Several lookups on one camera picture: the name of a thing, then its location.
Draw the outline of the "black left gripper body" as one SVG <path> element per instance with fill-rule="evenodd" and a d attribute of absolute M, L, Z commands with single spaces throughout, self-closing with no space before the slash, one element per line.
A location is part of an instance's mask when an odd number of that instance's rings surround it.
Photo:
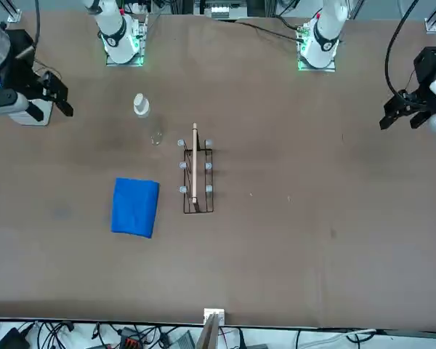
<path fill-rule="evenodd" d="M 413 60 L 418 88 L 411 93 L 424 97 L 432 92 L 436 95 L 436 47 L 425 47 Z"/>

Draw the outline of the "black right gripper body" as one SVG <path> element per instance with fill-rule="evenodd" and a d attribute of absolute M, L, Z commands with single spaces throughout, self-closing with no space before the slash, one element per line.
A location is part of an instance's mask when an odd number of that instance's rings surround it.
<path fill-rule="evenodd" d="M 40 76 L 33 71 L 33 39 L 26 31 L 5 31 L 10 50 L 0 65 L 0 90 L 13 89 L 29 100 L 43 97 Z"/>

